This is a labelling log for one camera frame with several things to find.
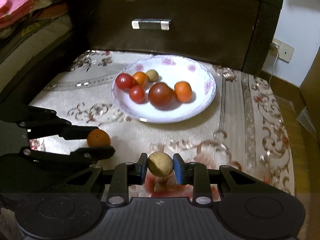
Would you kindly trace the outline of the orange tangerine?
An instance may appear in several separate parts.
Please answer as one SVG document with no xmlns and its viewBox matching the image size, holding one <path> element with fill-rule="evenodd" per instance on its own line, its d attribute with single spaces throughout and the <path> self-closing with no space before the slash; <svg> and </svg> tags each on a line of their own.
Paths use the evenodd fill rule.
<svg viewBox="0 0 320 240">
<path fill-rule="evenodd" d="M 111 138 L 105 131 L 94 129 L 87 137 L 87 145 L 89 147 L 111 146 Z"/>
<path fill-rule="evenodd" d="M 182 103 L 189 102 L 193 96 L 192 88 L 186 81 L 177 82 L 174 86 L 174 91 L 176 93 L 176 99 Z"/>
<path fill-rule="evenodd" d="M 135 74 L 132 75 L 132 77 L 136 81 L 136 84 L 142 87 L 145 87 L 149 79 L 144 72 L 136 72 Z"/>
</svg>

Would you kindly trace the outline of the pink fabric pile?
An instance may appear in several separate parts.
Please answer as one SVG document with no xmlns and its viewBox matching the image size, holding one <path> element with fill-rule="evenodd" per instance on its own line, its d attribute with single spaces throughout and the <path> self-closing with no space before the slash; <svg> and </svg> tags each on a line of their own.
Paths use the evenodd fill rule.
<svg viewBox="0 0 320 240">
<path fill-rule="evenodd" d="M 1 29 L 22 21 L 39 21 L 66 14 L 66 3 L 53 0 L 1 0 Z"/>
</svg>

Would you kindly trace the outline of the white wall socket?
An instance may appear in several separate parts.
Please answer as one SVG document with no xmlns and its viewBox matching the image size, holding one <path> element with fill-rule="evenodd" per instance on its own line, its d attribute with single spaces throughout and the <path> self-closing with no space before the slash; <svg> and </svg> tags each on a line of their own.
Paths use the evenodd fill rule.
<svg viewBox="0 0 320 240">
<path fill-rule="evenodd" d="M 277 56 L 278 59 L 286 63 L 289 63 L 292 58 L 294 50 L 295 49 L 293 47 L 274 38 L 272 40 L 268 53 L 273 56 Z"/>
</svg>

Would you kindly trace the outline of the small tan fruit in plate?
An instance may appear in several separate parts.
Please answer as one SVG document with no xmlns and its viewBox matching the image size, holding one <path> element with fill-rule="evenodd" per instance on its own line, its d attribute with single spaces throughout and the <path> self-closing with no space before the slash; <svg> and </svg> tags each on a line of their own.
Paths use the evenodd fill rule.
<svg viewBox="0 0 320 240">
<path fill-rule="evenodd" d="M 150 82 L 156 82 L 159 79 L 159 74 L 154 69 L 148 70 L 146 75 Z"/>
</svg>

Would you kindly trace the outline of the small red tomato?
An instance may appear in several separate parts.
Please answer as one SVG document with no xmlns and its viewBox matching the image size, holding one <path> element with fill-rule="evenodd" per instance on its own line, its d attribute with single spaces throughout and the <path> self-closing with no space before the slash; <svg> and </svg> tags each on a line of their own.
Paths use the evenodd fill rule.
<svg viewBox="0 0 320 240">
<path fill-rule="evenodd" d="M 130 99 L 135 103 L 142 103 L 145 99 L 145 90 L 142 86 L 133 86 L 129 91 Z"/>
</svg>

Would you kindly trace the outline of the orange tangerine in plate back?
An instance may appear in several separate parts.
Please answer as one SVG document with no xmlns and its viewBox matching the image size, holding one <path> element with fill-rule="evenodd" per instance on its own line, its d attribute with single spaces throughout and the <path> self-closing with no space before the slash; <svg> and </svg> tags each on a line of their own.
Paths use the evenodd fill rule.
<svg viewBox="0 0 320 240">
<path fill-rule="evenodd" d="M 144 72 L 136 72 L 135 74 L 132 75 L 132 77 L 136 81 L 136 84 L 142 87 L 145 87 L 149 79 Z"/>
</svg>

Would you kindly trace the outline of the red tomato far left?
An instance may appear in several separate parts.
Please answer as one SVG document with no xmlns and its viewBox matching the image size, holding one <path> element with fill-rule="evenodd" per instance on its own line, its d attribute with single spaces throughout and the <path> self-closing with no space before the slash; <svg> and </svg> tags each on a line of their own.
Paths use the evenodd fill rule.
<svg viewBox="0 0 320 240">
<path fill-rule="evenodd" d="M 116 86 L 120 89 L 131 89 L 135 85 L 135 79 L 127 73 L 121 73 L 116 77 Z"/>
</svg>

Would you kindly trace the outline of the wooden cabinet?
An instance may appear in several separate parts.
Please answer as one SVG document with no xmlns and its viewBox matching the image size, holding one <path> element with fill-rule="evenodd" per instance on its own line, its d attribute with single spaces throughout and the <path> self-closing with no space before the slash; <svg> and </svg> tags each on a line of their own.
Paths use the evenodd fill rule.
<svg viewBox="0 0 320 240">
<path fill-rule="evenodd" d="M 320 66 L 319 50 L 309 69 L 305 79 L 300 86 L 300 92 L 304 98 L 313 126 L 319 140 L 319 114 L 320 114 Z"/>
</svg>

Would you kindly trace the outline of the large dark red tomato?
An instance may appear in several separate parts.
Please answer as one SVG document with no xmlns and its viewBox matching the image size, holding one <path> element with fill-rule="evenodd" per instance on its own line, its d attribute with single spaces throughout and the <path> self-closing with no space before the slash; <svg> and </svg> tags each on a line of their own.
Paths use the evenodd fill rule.
<svg viewBox="0 0 320 240">
<path fill-rule="evenodd" d="M 166 83 L 158 82 L 148 92 L 149 102 L 157 109 L 169 107 L 176 99 L 176 94 Z"/>
</svg>

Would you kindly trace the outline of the tan round fruit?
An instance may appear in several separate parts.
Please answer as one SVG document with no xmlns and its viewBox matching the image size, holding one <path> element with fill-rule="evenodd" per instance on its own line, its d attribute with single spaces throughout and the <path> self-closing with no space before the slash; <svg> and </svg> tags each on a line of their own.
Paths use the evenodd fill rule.
<svg viewBox="0 0 320 240">
<path fill-rule="evenodd" d="M 174 169 L 173 160 L 164 152 L 153 152 L 148 157 L 148 169 L 156 177 L 166 177 Z"/>
</svg>

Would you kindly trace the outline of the dark wooden nightstand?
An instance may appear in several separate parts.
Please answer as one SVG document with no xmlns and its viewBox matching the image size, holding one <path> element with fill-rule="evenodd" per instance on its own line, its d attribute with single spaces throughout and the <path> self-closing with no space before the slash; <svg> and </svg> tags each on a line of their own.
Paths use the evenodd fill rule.
<svg viewBox="0 0 320 240">
<path fill-rule="evenodd" d="M 284 0 L 67 0 L 84 49 L 186 56 L 258 75 Z M 171 20 L 170 29 L 132 29 L 135 19 Z"/>
</svg>

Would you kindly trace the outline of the grey quilted mattress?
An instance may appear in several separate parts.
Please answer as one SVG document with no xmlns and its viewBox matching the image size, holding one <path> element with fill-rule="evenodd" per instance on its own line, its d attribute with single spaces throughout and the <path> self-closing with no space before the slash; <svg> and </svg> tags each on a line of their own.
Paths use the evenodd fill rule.
<svg viewBox="0 0 320 240">
<path fill-rule="evenodd" d="M 15 36 L 1 49 L 1 89 L 33 57 L 70 31 L 71 19 L 67 15 L 37 22 Z"/>
</svg>

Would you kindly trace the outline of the beige floral cloth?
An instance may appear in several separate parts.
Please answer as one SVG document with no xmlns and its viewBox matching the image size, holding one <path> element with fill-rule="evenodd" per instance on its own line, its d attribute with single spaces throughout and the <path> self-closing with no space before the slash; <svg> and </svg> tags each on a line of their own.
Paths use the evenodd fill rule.
<svg viewBox="0 0 320 240">
<path fill-rule="evenodd" d="M 213 102 L 188 120 L 142 122 L 113 103 L 111 86 L 121 70 L 151 56 L 164 55 L 88 50 L 70 63 L 55 55 L 23 77 L 17 94 L 2 97 L 1 110 L 53 109 L 73 125 L 98 127 L 116 150 L 72 180 L 90 186 L 101 206 L 82 206 L 70 193 L 28 193 L 13 210 L 1 204 L 23 239 L 296 239 L 304 209 L 293 196 L 290 145 L 269 85 L 196 61 L 216 81 Z M 32 139 L 30 145 L 58 154 L 89 147 L 87 139 L 58 135 Z M 174 169 L 166 177 L 147 169 L 144 184 L 129 187 L 127 205 L 108 207 L 106 170 L 153 152 L 204 164 L 212 206 L 194 205 L 193 187 L 178 184 Z"/>
</svg>

